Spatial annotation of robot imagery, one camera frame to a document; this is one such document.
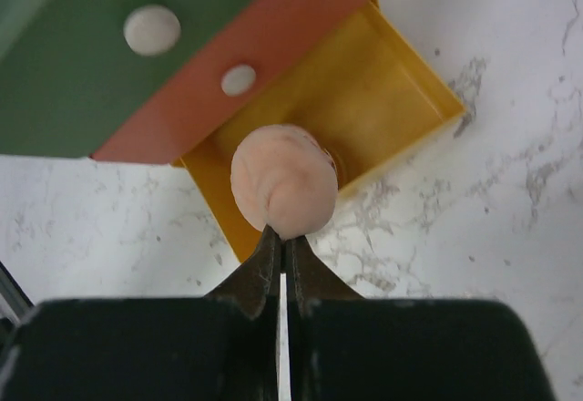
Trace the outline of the green top drawer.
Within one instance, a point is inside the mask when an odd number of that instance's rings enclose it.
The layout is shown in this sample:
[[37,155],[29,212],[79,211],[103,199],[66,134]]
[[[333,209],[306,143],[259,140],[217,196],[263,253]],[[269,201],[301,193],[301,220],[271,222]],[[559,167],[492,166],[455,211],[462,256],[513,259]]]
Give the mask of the green top drawer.
[[[85,157],[252,0],[1,0],[1,150]],[[123,27],[146,5],[179,20],[168,52],[144,57]]]

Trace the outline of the gold round jar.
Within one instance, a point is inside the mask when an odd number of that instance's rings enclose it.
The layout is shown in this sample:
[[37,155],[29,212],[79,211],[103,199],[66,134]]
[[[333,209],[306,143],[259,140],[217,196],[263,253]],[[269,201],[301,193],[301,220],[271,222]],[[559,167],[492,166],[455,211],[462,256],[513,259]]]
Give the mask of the gold round jar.
[[349,172],[343,159],[342,155],[339,154],[335,149],[325,149],[326,154],[332,160],[332,165],[336,172],[336,177],[338,180],[339,188],[344,187],[349,181]]

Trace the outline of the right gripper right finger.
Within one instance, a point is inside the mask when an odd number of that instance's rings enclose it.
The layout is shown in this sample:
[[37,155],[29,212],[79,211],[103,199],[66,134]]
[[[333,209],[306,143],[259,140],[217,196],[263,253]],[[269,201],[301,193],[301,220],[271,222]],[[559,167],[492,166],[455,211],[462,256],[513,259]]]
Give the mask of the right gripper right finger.
[[365,299],[304,238],[286,242],[295,400],[551,400],[529,331],[481,299]]

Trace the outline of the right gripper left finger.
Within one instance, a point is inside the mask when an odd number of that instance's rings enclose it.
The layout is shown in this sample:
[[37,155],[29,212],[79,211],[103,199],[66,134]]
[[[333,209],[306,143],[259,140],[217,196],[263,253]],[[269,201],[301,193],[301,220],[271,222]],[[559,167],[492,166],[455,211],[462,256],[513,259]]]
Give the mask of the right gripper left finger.
[[38,304],[1,355],[4,400],[274,400],[281,241],[202,297]]

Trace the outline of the orange powder puff front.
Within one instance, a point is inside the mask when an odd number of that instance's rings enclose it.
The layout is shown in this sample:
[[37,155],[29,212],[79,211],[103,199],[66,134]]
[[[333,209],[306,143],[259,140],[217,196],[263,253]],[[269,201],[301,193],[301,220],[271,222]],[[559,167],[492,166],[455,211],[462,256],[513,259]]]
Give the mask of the orange powder puff front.
[[305,129],[269,125],[236,148],[230,185],[243,218],[290,240],[320,231],[332,218],[338,180],[332,157]]

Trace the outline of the orange drawer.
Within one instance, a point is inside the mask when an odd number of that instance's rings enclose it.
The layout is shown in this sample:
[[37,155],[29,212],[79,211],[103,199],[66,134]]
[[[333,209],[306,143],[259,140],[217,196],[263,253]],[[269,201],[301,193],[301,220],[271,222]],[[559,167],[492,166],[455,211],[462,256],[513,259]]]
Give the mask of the orange drawer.
[[368,0],[253,0],[97,151],[167,164],[195,148]]

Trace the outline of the yellow bottom drawer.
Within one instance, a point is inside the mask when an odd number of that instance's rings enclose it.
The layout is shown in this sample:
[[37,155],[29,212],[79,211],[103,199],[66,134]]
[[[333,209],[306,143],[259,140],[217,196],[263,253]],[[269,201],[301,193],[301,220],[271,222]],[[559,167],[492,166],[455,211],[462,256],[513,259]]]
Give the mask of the yellow bottom drawer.
[[464,105],[384,17],[377,0],[350,15],[292,67],[180,159],[228,245],[246,260],[260,235],[230,189],[230,163],[256,128],[292,124],[345,160],[348,198],[455,122]]

